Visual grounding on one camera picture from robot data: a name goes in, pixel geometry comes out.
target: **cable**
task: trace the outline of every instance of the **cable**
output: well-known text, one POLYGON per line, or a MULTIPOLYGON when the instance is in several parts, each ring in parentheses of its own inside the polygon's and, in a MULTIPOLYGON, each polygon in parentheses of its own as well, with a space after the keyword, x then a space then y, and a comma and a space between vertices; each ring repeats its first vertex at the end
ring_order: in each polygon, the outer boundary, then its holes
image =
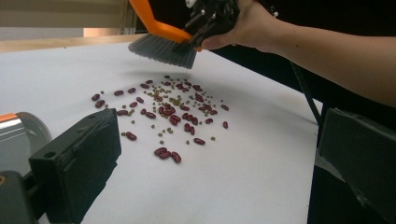
POLYGON ((315 116, 315 119, 317 120, 318 126, 321 128, 323 125, 323 120, 318 112, 318 108, 314 103, 311 93, 309 93, 308 86, 305 83, 305 79, 304 79, 303 74, 301 73, 300 67, 293 62, 290 62, 290 64, 291 64, 291 67, 293 68, 295 76, 297 77, 297 81, 300 84, 300 87, 301 87, 301 90, 303 91, 305 99, 308 102, 309 107, 311 108, 311 111, 315 116))

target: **finger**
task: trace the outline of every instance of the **finger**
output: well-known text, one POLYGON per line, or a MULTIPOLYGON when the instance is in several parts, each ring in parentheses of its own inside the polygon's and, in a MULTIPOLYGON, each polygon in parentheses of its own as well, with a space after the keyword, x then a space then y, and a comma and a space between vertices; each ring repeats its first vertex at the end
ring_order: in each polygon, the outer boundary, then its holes
POLYGON ((202 42, 202 48, 203 49, 220 49, 222 47, 225 47, 227 45, 232 44, 233 41, 231 41, 231 36, 230 34, 224 34, 224 35, 213 35, 208 37, 202 42))

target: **bean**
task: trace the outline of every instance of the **bean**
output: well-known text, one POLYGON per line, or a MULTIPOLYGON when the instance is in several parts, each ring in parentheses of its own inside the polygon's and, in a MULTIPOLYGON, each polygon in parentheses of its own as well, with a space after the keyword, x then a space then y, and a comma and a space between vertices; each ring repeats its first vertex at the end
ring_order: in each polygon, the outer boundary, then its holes
POLYGON ((204 145, 205 141, 202 140, 201 138, 194 138, 194 142, 198 145, 204 145))
POLYGON ((96 102, 95 106, 96 108, 100 108, 105 104, 105 100, 100 100, 98 102, 96 102))
POLYGON ((136 135, 134 135, 134 134, 132 134, 132 133, 130 133, 130 132, 127 132, 126 134, 126 137, 129 139, 129 140, 131 140, 131 141, 134 141, 134 140, 136 140, 136 135))
POLYGON ((140 97, 136 97, 136 101, 139 102, 140 104, 143 104, 145 101, 140 98, 140 97))
POLYGON ((213 119, 207 119, 207 120, 205 120, 205 123, 207 123, 207 124, 212 123, 212 122, 213 122, 213 119))
POLYGON ((191 135, 195 135, 195 128, 193 126, 190 126, 190 133, 191 135))
POLYGON ((137 106, 137 102, 132 102, 129 106, 130 107, 136 107, 137 106))
POLYGON ((191 131, 191 126, 189 123, 184 124, 184 131, 187 133, 189 133, 191 131))
POLYGON ((227 105, 221 105, 221 108, 223 108, 224 110, 229 110, 230 108, 227 105))
POLYGON ((93 101, 97 101, 99 99, 99 97, 100 97, 100 94, 96 93, 91 99, 93 101))
POLYGON ((171 119, 174 119, 177 122, 181 122, 181 118, 177 115, 171 115, 171 119))
POLYGON ((136 91, 135 88, 131 88, 131 89, 128 90, 129 93, 134 93, 135 91, 136 91))
POLYGON ((118 116, 128 115, 128 110, 119 110, 117 111, 118 116))
POLYGON ((163 153, 161 153, 160 155, 158 155, 162 160, 168 159, 169 157, 171 157, 172 153, 170 151, 165 151, 163 153))
POLYGON ((177 152, 172 152, 171 157, 174 160, 175 163, 180 163, 181 162, 181 157, 178 155, 177 152))
POLYGON ((114 95, 116 95, 116 96, 123 95, 123 91, 115 91, 114 95))
POLYGON ((140 84, 140 87, 143 88, 143 89, 148 89, 149 85, 145 84, 145 83, 142 83, 142 84, 140 84))
POLYGON ((151 112, 146 112, 146 117, 148 117, 149 119, 155 119, 157 116, 155 116, 155 114, 151 112))
POLYGON ((189 111, 190 110, 190 108, 188 106, 185 106, 185 105, 181 105, 180 109, 184 110, 184 111, 189 111))
POLYGON ((184 113, 182 116, 181 116, 181 118, 182 119, 187 119, 187 116, 188 116, 189 114, 188 113, 184 113))
POLYGON ((157 156, 159 156, 160 154, 164 153, 164 152, 167 151, 167 150, 168 150, 168 149, 166 149, 166 147, 160 147, 160 148, 158 148, 158 149, 156 149, 156 150, 154 151, 154 154, 157 155, 157 156))

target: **black device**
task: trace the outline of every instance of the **black device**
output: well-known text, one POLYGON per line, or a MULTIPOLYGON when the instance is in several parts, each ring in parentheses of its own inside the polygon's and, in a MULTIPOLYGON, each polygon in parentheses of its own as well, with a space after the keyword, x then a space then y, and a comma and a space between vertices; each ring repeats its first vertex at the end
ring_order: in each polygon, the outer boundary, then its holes
POLYGON ((115 109, 90 114, 29 158, 32 171, 0 172, 0 223, 80 223, 121 154, 115 109))

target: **hand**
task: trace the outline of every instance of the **hand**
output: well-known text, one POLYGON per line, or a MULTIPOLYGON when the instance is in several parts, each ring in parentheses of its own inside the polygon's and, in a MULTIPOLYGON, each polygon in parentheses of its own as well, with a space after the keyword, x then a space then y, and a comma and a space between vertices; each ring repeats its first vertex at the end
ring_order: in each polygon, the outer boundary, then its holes
POLYGON ((270 52, 282 24, 260 3, 239 0, 240 13, 235 27, 227 34, 213 35, 202 43, 203 49, 219 49, 227 45, 243 45, 270 52))

